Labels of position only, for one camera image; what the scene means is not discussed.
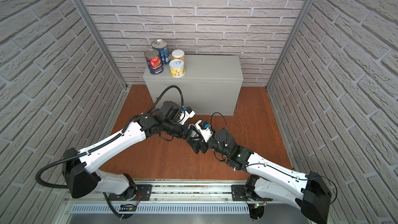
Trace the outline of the yellow label pull-tab can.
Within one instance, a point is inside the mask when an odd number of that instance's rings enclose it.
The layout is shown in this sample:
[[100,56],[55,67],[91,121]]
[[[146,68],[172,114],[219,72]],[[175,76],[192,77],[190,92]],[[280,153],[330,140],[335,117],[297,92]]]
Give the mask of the yellow label pull-tab can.
[[185,75],[185,63],[184,60],[176,59],[169,63],[171,69],[171,76],[174,78],[181,78]]

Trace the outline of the dark tomato label can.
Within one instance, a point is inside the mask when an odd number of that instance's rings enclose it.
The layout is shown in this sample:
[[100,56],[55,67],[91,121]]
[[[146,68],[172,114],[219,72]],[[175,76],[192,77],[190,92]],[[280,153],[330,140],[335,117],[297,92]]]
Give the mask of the dark tomato label can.
[[150,74],[157,75],[163,72],[163,63],[160,53],[156,49],[149,49],[144,52]]

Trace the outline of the white lid small can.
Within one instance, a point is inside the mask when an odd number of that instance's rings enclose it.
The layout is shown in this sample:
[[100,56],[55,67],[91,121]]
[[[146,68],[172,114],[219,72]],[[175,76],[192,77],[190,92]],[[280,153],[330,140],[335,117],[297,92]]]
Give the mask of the white lid small can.
[[172,51],[172,58],[173,58],[173,60],[182,60],[182,61],[184,61],[185,60],[185,53],[184,53],[184,51],[179,50],[179,49],[174,50],[174,51]]

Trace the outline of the blue label tin can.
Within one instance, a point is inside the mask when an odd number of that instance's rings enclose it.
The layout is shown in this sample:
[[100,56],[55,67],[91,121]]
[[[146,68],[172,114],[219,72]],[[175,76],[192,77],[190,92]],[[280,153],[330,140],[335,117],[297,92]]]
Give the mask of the blue label tin can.
[[170,62],[170,52],[167,41],[164,39],[156,39],[151,43],[151,46],[160,53],[162,64],[168,65]]

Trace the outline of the plain lid silver can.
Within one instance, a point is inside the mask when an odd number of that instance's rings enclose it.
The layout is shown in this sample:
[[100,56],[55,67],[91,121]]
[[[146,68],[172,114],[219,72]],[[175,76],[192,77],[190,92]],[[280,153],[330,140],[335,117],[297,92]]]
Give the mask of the plain lid silver can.
[[199,140],[201,137],[201,133],[197,129],[191,131],[190,140]]

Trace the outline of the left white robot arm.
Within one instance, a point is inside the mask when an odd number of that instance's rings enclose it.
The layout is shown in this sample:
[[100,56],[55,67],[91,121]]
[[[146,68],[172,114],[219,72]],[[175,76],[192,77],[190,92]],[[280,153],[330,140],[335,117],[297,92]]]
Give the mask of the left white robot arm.
[[127,148],[162,132],[178,139],[191,139],[195,136],[195,127],[186,121],[194,115],[190,107],[165,101],[160,109],[133,116],[122,130],[96,144],[79,151],[68,149],[64,158],[69,161],[63,165],[62,172],[72,198],[82,198],[92,192],[114,194],[124,200],[134,198],[137,189],[130,175],[104,172],[100,167]]

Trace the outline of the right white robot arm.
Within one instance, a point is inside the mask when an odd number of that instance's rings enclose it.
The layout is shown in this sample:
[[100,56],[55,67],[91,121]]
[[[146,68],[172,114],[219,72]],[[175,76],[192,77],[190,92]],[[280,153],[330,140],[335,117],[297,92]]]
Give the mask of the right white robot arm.
[[195,153],[212,150],[222,155],[225,163],[236,171],[251,176],[246,186],[250,198],[269,198],[296,207],[316,224],[326,224],[332,202],[332,193],[324,177],[279,166],[258,153],[236,143],[225,128],[213,131],[190,127],[183,139]]

